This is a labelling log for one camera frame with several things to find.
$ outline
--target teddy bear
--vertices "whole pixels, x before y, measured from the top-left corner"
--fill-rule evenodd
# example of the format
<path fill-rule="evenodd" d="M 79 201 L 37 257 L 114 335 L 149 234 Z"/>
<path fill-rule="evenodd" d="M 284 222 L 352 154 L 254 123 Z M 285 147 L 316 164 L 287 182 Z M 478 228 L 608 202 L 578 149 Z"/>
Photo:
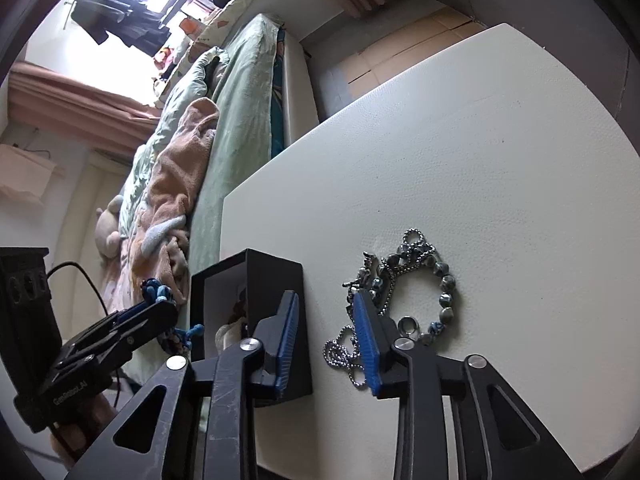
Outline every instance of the teddy bear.
<path fill-rule="evenodd" d="M 95 210 L 98 221 L 95 224 L 95 246 L 105 258 L 112 259 L 120 254 L 120 233 L 118 232 L 118 218 L 122 207 L 122 195 L 116 195 L 107 209 Z"/>

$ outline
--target white tabletop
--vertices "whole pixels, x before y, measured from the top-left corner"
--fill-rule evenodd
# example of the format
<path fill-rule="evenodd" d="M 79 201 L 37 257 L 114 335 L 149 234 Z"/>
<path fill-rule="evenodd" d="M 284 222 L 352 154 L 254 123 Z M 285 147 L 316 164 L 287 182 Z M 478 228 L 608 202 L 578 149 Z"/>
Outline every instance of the white tabletop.
<path fill-rule="evenodd" d="M 320 124 L 225 200 L 221 256 L 302 263 L 313 396 L 257 412 L 260 463 L 292 479 L 392 478 L 397 401 L 355 390 L 322 345 L 348 322 L 362 251 L 421 229 L 458 280 L 438 343 L 480 353 L 576 465 L 640 424 L 640 164 L 600 102 L 508 25 L 421 62 Z M 437 281 L 391 315 L 436 319 Z"/>

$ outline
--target black cable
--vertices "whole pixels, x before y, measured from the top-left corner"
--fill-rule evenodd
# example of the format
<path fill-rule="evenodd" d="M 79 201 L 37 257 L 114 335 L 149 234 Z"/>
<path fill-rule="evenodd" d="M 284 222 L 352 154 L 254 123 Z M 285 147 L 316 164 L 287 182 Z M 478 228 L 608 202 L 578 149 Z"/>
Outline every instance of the black cable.
<path fill-rule="evenodd" d="M 47 158 L 51 160 L 51 152 L 49 150 L 23 150 L 23 151 L 29 152 L 29 153 L 46 153 Z"/>
<path fill-rule="evenodd" d="M 87 280 L 87 282 L 89 283 L 91 288 L 94 290 L 95 295 L 98 296 L 98 300 L 100 300 L 100 305 L 102 306 L 102 310 L 104 311 L 104 315 L 108 316 L 109 313 L 107 312 L 107 306 L 104 304 L 104 300 L 102 299 L 102 296 L 100 295 L 100 292 L 98 292 L 98 289 L 94 285 L 94 282 L 91 281 L 91 278 L 89 278 L 89 275 L 86 273 L 86 271 L 82 268 L 82 266 L 80 264 L 78 264 L 76 262 L 62 262 L 61 264 L 56 265 L 55 267 L 53 267 L 53 269 L 51 269 L 49 272 L 47 272 L 47 279 L 49 279 L 54 272 L 57 272 L 58 270 L 63 269 L 64 267 L 75 267 L 80 272 L 82 272 L 82 275 Z M 116 380 L 118 381 L 118 387 L 116 388 L 116 400 L 113 403 L 114 409 L 117 407 L 118 400 L 120 399 L 120 375 L 118 373 L 118 370 L 116 370 Z"/>
<path fill-rule="evenodd" d="M 116 400 L 113 401 L 114 410 L 118 407 L 118 400 L 120 399 L 120 375 L 118 374 L 117 368 L 116 368 L 116 381 L 118 381 L 118 387 L 116 388 Z"/>
<path fill-rule="evenodd" d="M 66 453 L 71 457 L 71 459 L 74 462 L 77 462 L 80 459 L 80 456 L 73 449 L 71 449 L 71 446 L 69 446 L 66 440 L 62 437 L 62 435 L 58 431 L 58 428 L 56 428 L 53 424 L 49 424 L 48 428 L 51 434 L 60 443 L 60 446 L 62 446 L 65 449 Z"/>
<path fill-rule="evenodd" d="M 100 304 L 102 305 L 102 310 L 104 311 L 104 315 L 108 316 L 109 313 L 107 312 L 107 307 L 104 304 L 104 300 L 102 299 L 102 296 L 100 295 L 100 292 L 98 292 L 98 289 L 94 285 L 94 282 L 91 281 L 91 278 L 89 278 L 89 275 L 80 266 L 80 264 L 77 264 L 76 262 L 62 262 L 61 264 L 56 265 L 55 267 L 53 267 L 53 269 L 51 269 L 49 272 L 47 272 L 47 279 L 49 279 L 54 272 L 57 272 L 58 270 L 62 269 L 63 267 L 75 267 L 80 272 L 82 272 L 82 275 L 85 277 L 85 279 L 89 282 L 89 285 L 91 285 L 91 288 L 94 290 L 95 295 L 98 296 L 98 300 L 100 300 Z"/>

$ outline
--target bedsheet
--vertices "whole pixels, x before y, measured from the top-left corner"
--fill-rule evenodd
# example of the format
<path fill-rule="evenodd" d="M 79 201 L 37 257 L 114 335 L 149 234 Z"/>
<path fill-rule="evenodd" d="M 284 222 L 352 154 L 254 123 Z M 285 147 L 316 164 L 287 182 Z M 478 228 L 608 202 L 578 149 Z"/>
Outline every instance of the bedsheet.
<path fill-rule="evenodd" d="M 121 237 L 128 238 L 132 235 L 134 215 L 151 178 L 151 171 L 156 163 L 156 158 L 174 136 L 182 114 L 189 104 L 207 94 L 208 87 L 205 81 L 207 65 L 216 56 L 220 58 L 220 62 L 216 66 L 214 78 L 222 78 L 228 62 L 228 55 L 224 50 L 217 47 L 202 54 L 185 74 L 178 73 L 182 78 L 176 83 L 169 95 L 166 105 L 162 109 L 162 115 L 155 132 L 149 137 L 146 144 L 142 144 L 136 151 L 132 170 L 125 181 L 122 191 L 124 201 L 120 208 L 120 219 L 118 221 L 118 230 Z"/>
<path fill-rule="evenodd" d="M 282 53 L 276 55 L 276 46 L 284 32 L 281 31 L 278 38 L 279 30 L 279 24 L 259 14 L 226 48 L 228 65 L 211 95 L 220 117 L 189 225 L 191 275 L 219 260 L 225 196 L 266 164 L 272 153 L 282 149 Z M 276 139 L 272 136 L 272 121 Z M 123 268 L 126 260 L 121 261 Z M 178 326 L 186 328 L 188 324 L 189 304 L 180 310 Z M 131 379 L 142 384 L 166 359 L 159 344 L 152 340 L 136 350 L 132 360 L 122 368 Z"/>

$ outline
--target blue gripper pad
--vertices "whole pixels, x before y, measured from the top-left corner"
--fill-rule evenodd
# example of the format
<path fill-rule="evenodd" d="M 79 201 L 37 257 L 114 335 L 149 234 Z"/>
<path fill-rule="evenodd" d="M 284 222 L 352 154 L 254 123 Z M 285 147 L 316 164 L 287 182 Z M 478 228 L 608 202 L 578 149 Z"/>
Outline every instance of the blue gripper pad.
<path fill-rule="evenodd" d="M 284 395 L 289 383 L 289 369 L 291 368 L 291 358 L 293 357 L 293 345 L 296 342 L 298 333 L 298 320 L 300 319 L 300 302 L 298 295 L 293 295 L 293 300 L 287 312 L 287 322 L 282 331 L 280 346 L 278 347 L 278 366 L 276 368 L 276 395 L 278 398 Z"/>
<path fill-rule="evenodd" d="M 367 380 L 371 393 L 380 393 L 382 380 L 380 379 L 380 350 L 373 335 L 373 329 L 369 316 L 367 315 L 367 305 L 360 294 L 353 297 L 353 319 L 360 346 L 360 357 L 364 366 L 364 377 Z"/>

